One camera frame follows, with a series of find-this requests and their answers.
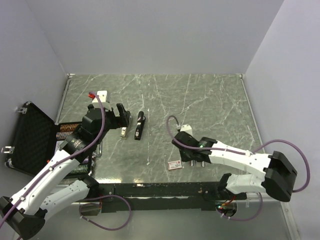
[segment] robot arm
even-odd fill
[[[276,200],[290,201],[297,171],[283,153],[278,151],[274,151],[272,155],[252,153],[207,137],[197,141],[192,135],[192,128],[189,125],[183,125],[175,139],[190,147],[213,149],[188,149],[173,140],[172,143],[179,148],[183,162],[196,160],[223,164],[248,173],[224,174],[218,188],[221,195],[227,194],[230,197],[239,193],[267,193]]]
[[[37,234],[51,216],[68,205],[87,197],[90,191],[98,190],[99,183],[90,176],[75,181],[70,186],[50,195],[52,189],[86,157],[96,150],[107,132],[111,129],[128,127],[130,112],[122,104],[116,106],[120,116],[115,116],[109,104],[107,91],[96,94],[103,106],[104,128],[102,128],[102,110],[97,98],[88,106],[87,114],[81,124],[60,145],[50,162],[19,192],[11,198],[0,198],[0,214],[6,222],[24,239]]]

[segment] wire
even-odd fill
[[[253,216],[249,217],[249,218],[228,217],[228,216],[226,216],[225,214],[223,214],[221,211],[219,211],[218,209],[217,209],[216,211],[217,211],[218,213],[220,213],[223,218],[229,219],[229,220],[231,220],[231,221],[247,222],[247,221],[253,220],[253,219],[255,219],[255,218],[261,213],[262,207],[263,207],[263,205],[264,205],[264,202],[263,202],[261,193],[258,192],[257,194],[259,195],[259,202],[260,202],[259,208],[258,208],[258,210],[256,211],[256,213],[255,213]]]
[[[233,196],[233,198],[232,198],[229,202],[226,202],[226,203],[222,204],[222,206],[227,206],[227,205],[229,205],[229,204],[232,203],[232,201],[235,200],[235,199],[236,199],[236,196]]]
[[[102,198],[101,198],[100,201],[99,201],[99,209],[100,209],[100,210],[102,209]]]
[[[58,161],[57,163],[55,163],[54,165],[52,165],[51,167],[54,169],[55,167],[57,167],[58,165],[64,163],[65,161],[72,159],[74,157],[76,157],[77,155],[85,152],[86,150],[90,149],[101,137],[104,129],[105,129],[105,108],[99,98],[99,96],[94,93],[94,92],[90,92],[90,94],[94,95],[99,103],[100,109],[101,109],[101,115],[102,115],[102,123],[101,123],[101,129],[98,133],[98,135],[96,136],[96,138],[86,147],[84,147],[83,149],[76,151],[75,153],[71,154],[70,156],[65,157],[64,159]],[[25,191],[25,193],[22,195],[23,198],[26,198],[27,195],[35,188],[35,186],[50,172],[49,169],[45,170],[35,181],[33,184],[31,184],[31,186]],[[5,221],[7,220],[7,218],[10,216],[10,214],[13,212],[14,209],[16,209],[16,207],[21,203],[21,199],[18,199],[16,201],[16,203],[10,208],[10,210],[4,215],[1,223],[0,223],[0,229],[1,227],[4,225]]]
[[[169,126],[169,121],[170,119],[173,118],[176,121],[177,126],[179,126],[179,121],[177,119],[176,116],[174,115],[170,115],[168,116],[168,118],[166,119],[166,130],[168,132],[168,134],[170,135],[170,137],[172,138],[173,141],[175,141],[178,145],[186,148],[186,149],[191,149],[191,150],[218,150],[218,151],[227,151],[227,152],[231,152],[231,153],[235,153],[235,154],[240,154],[240,155],[245,155],[246,153],[244,152],[240,152],[240,151],[235,151],[235,150],[231,150],[231,149],[224,149],[224,148],[217,148],[217,147],[194,147],[194,146],[188,146],[185,145],[181,142],[179,142],[172,134],[171,130],[170,130],[170,126]],[[304,164],[305,164],[305,168],[306,168],[306,181],[304,183],[304,185],[298,189],[293,190],[293,193],[298,193],[303,191],[304,189],[306,189],[306,187],[309,185],[310,182],[310,167],[309,167],[309,163],[308,160],[306,158],[306,156],[304,155],[304,153],[300,150],[300,148],[298,148],[296,145],[294,145],[293,143],[286,141],[286,140],[282,140],[282,139],[274,139],[271,141],[266,142],[265,144],[261,145],[260,147],[256,148],[253,153],[258,152],[259,150],[263,149],[264,147],[268,146],[269,144],[272,143],[284,143],[287,144],[291,147],[293,147],[295,150],[297,150],[297,152],[301,155]]]
[[[105,196],[100,196],[100,197],[95,197],[95,198],[86,198],[84,200],[86,201],[95,201],[95,200],[100,200],[100,199],[105,199],[105,198],[118,198],[118,199],[121,199],[122,201],[124,201],[126,203],[126,205],[128,206],[129,208],[129,217],[128,219],[125,221],[125,223],[123,225],[121,225],[120,227],[116,227],[116,228],[108,228],[108,227],[104,227],[104,226],[101,226],[100,224],[86,218],[85,216],[82,215],[81,213],[81,209],[84,207],[84,206],[87,206],[87,205],[94,205],[94,206],[99,206],[99,204],[96,204],[96,203],[86,203],[82,206],[79,207],[79,214],[80,214],[80,217],[86,221],[88,221],[89,223],[101,228],[101,229],[104,229],[104,230],[108,230],[108,231],[116,231],[116,230],[119,230],[119,229],[122,229],[124,228],[128,223],[129,223],[129,220],[131,218],[131,214],[132,214],[132,211],[131,211],[131,207],[130,207],[130,204],[129,202],[124,199],[122,196],[118,196],[118,195],[105,195]]]
[[[168,134],[170,135],[170,137],[172,138],[173,141],[175,141],[178,145],[186,148],[186,149],[191,149],[191,150],[199,150],[199,151],[204,151],[204,150],[218,150],[218,151],[227,151],[227,152],[231,152],[234,154],[239,154],[239,155],[246,155],[245,152],[241,152],[241,151],[236,151],[236,150],[232,150],[232,149],[225,149],[225,148],[219,148],[219,147],[195,147],[195,146],[188,146],[185,145],[181,142],[179,142],[171,133],[170,127],[169,127],[169,121],[170,119],[173,118],[176,121],[176,124],[179,126],[179,121],[177,119],[176,116],[174,115],[170,115],[168,116],[168,118],[166,119],[166,130],[168,132]]]
[[[205,200],[205,201],[215,202],[216,204],[225,204],[228,200],[225,200],[225,201]]]
[[[292,142],[289,142],[289,141],[286,141],[286,140],[282,140],[282,139],[274,139],[274,140],[271,140],[271,141],[267,141],[265,144],[261,145],[260,147],[256,148],[255,150],[253,150],[254,153],[260,151],[261,149],[263,149],[264,147],[268,146],[269,144],[273,144],[273,143],[284,143],[284,144],[287,144],[291,147],[293,147],[295,150],[297,150],[297,152],[301,155],[303,161],[304,161],[304,164],[305,164],[305,169],[306,169],[306,181],[304,183],[304,185],[298,189],[295,189],[293,190],[292,192],[293,193],[298,193],[298,192],[301,192],[303,190],[305,190],[309,183],[310,183],[310,167],[309,167],[309,163],[308,163],[308,160],[305,156],[305,154],[300,150],[299,147],[297,147],[296,145],[294,145]]]

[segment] gray wall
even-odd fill
[[[283,0],[26,0],[67,73],[244,73]]]
[[[291,200],[303,240],[319,239],[320,210],[320,2],[285,0],[246,72],[245,86],[264,142],[281,138],[297,144],[310,162],[311,182]],[[280,144],[306,179],[301,157]]]
[[[0,147],[10,143],[18,114],[33,101],[51,118],[57,114],[66,74],[24,0],[0,1]],[[4,167],[0,154],[0,196],[11,196],[30,177]],[[0,239],[11,239],[7,224]]]

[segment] black case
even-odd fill
[[[61,125],[79,124],[81,122],[65,122],[56,125],[40,108],[32,102],[23,106],[14,132],[12,147],[14,150],[7,155],[5,164],[8,168],[35,176],[47,164],[56,149],[56,133]],[[82,174],[68,174],[65,178],[78,178],[91,172],[92,158],[89,157],[87,172]]]

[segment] marble tabletop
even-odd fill
[[[105,74],[75,75],[66,93],[59,122],[81,121],[90,104],[88,92],[107,90],[116,109],[123,103],[133,116],[127,139],[120,129],[103,139],[102,157],[93,177],[100,183],[215,182],[223,174],[242,171],[220,164],[168,170],[168,162],[180,159],[171,143],[166,119],[175,115],[189,124],[193,136],[208,137],[241,149],[260,145],[242,79],[238,74]],[[140,141],[134,140],[139,111],[146,122]]]

